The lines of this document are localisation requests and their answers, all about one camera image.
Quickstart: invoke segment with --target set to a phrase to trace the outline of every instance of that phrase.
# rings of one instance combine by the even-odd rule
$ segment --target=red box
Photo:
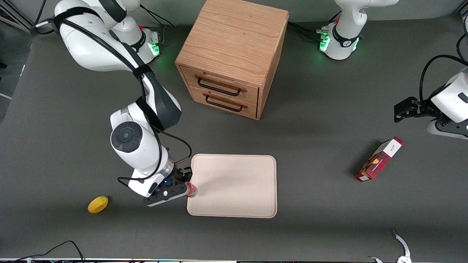
[[[402,145],[397,137],[383,142],[354,177],[361,182],[374,179]]]

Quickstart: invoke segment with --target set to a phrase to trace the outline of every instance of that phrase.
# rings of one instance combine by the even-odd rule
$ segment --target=wooden drawer cabinet
[[[288,18],[242,0],[206,0],[175,60],[193,100],[260,119]]]

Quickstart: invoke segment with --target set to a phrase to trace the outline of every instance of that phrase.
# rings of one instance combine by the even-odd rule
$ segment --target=lemon
[[[107,196],[100,196],[96,197],[91,203],[88,205],[88,212],[91,214],[99,213],[104,208],[106,208],[107,204],[109,203],[109,199]]]

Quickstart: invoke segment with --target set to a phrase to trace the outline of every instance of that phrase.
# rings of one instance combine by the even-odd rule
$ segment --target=black metal handle
[[[219,88],[215,88],[215,87],[211,87],[211,86],[202,84],[202,83],[200,83],[201,80],[202,80],[202,78],[199,77],[197,83],[198,83],[198,85],[200,87],[203,87],[203,88],[207,88],[207,89],[210,89],[210,90],[221,92],[221,93],[224,93],[224,94],[230,95],[230,96],[238,96],[241,93],[241,89],[238,89],[236,93],[232,93],[232,92],[229,92],[229,91],[225,91],[225,90],[222,90],[222,89],[219,89]]]
[[[221,107],[221,108],[223,108],[223,109],[232,110],[232,111],[234,111],[234,112],[240,112],[240,111],[242,110],[242,108],[243,108],[242,105],[241,105],[241,108],[240,108],[240,109],[234,109],[234,108],[231,108],[231,107],[228,107],[228,106],[221,105],[221,104],[216,103],[216,102],[211,102],[211,101],[208,100],[209,97],[210,97],[209,95],[206,95],[206,98],[205,98],[206,103],[211,104],[211,105],[215,105],[215,106],[218,106],[218,107]]]

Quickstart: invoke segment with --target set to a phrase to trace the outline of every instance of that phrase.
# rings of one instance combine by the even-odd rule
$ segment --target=gray table surface
[[[456,15],[369,22],[345,61],[288,28],[260,121],[192,101],[174,65],[189,30],[168,28],[162,56],[150,64],[183,109],[168,131],[194,153],[274,156],[276,217],[194,217],[185,198],[144,206],[116,181],[132,168],[109,143],[109,116],[139,96],[138,82],[131,73],[80,67],[49,35],[33,41],[0,130],[1,257],[71,239],[89,258],[394,261],[402,254],[394,227],[415,262],[468,260],[468,142],[428,134],[429,118],[393,122],[393,105],[417,95],[425,63],[455,54],[463,33]],[[461,68],[435,62],[426,94]],[[375,180],[358,182],[353,174],[393,136],[405,142],[401,150]],[[186,153],[162,141],[175,158]],[[100,195],[112,196],[109,207],[89,214]],[[69,246],[50,256],[77,254]]]

